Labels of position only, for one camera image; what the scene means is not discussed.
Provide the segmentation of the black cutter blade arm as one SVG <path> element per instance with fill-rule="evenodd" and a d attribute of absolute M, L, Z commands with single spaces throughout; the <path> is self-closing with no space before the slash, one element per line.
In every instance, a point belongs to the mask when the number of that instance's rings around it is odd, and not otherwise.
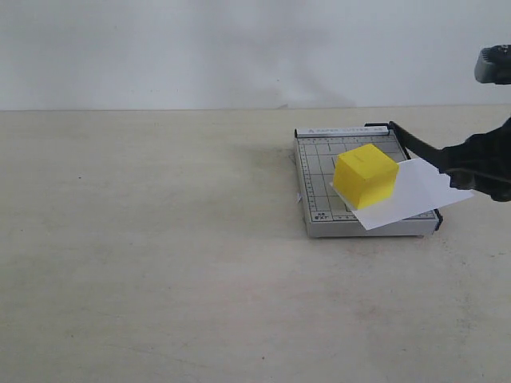
<path fill-rule="evenodd" d="M 393 121 L 384 124 L 385 127 L 393 129 L 400 144 L 406 148 L 407 150 L 413 152 L 418 157 L 422 158 L 429 164 L 433 165 L 441 174 L 446 174 L 448 177 L 451 172 L 456 172 L 459 170 L 445 170 L 446 167 L 446 154 L 442 151 L 442 149 L 435 148 L 434 146 L 427 144 L 423 140 L 420 140 L 416 136 L 412 135 L 410 132 L 407 132 L 404 128 L 399 126 Z M 510 183 L 510 175 L 509 176 L 485 176 L 490 179 L 500 180 L 504 182 Z M 496 202 L 509 202 L 510 195 L 489 195 L 489 197 Z"/>

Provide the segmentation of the white paper sheet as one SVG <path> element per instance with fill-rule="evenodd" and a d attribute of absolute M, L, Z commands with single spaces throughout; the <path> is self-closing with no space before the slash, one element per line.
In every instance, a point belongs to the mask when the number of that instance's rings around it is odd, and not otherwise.
<path fill-rule="evenodd" d="M 334 190 L 367 230 L 397 223 L 473 197 L 470 191 L 452 188 L 450 178 L 439 173 L 424 160 L 405 160 L 398 165 L 394 193 L 381 203 L 357 211 L 351 210 L 346 200 Z"/>

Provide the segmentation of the yellow cube block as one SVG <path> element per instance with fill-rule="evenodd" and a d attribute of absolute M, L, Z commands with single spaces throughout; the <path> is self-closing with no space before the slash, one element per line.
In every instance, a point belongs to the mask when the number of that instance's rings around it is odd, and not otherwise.
<path fill-rule="evenodd" d="M 332 187 L 351 210 L 381 203 L 394 193 L 399 165 L 373 144 L 338 154 Z"/>

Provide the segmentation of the grey paper cutter base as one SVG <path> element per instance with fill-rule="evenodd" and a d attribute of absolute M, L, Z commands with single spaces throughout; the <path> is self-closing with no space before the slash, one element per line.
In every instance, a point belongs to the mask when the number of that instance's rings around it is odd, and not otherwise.
<path fill-rule="evenodd" d="M 312 238 L 432 235 L 443 222 L 437 209 L 368 231 L 332 189 L 338 154 L 364 144 L 374 144 L 397 162 L 410 158 L 392 123 L 295 130 L 294 158 L 308 235 Z"/>

